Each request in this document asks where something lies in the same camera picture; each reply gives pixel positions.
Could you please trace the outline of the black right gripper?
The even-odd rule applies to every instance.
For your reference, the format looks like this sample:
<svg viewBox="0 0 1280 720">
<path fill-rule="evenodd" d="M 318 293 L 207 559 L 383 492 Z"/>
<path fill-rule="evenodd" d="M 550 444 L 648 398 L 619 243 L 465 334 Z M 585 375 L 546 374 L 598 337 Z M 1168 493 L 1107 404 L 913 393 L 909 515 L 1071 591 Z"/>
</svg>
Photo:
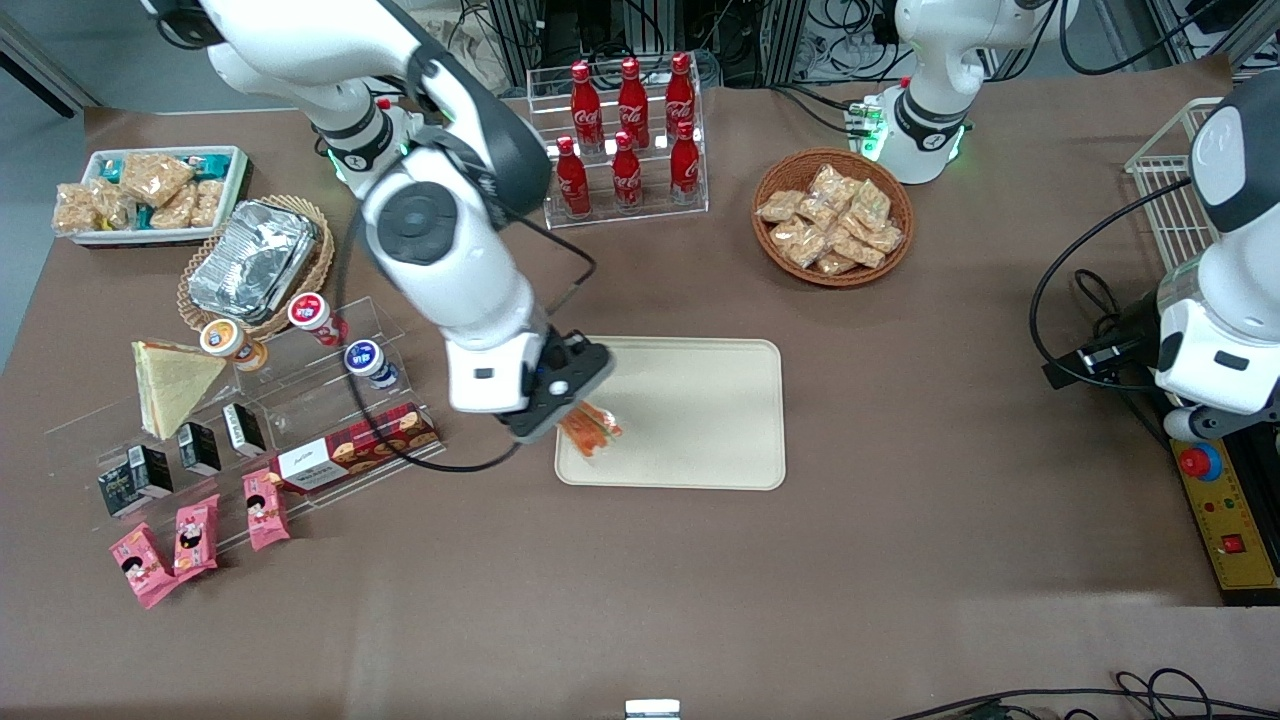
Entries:
<svg viewBox="0 0 1280 720">
<path fill-rule="evenodd" d="M 499 423 L 513 441 L 530 445 L 564 420 L 614 370 L 614 355 L 579 331 L 549 329 L 538 359 L 524 361 L 518 388 L 524 406 L 502 413 Z"/>
</svg>

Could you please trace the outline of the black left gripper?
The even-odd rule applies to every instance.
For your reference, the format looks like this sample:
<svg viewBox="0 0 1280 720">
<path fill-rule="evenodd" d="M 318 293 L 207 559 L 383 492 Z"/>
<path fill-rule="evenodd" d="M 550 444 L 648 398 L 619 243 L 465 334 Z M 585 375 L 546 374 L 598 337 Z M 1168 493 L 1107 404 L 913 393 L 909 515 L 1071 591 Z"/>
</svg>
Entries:
<svg viewBox="0 0 1280 720">
<path fill-rule="evenodd" d="M 1046 359 L 1042 373 L 1053 389 L 1075 383 L 1155 387 L 1161 341 L 1156 299 L 1138 299 L 1103 311 L 1085 347 Z"/>
</svg>

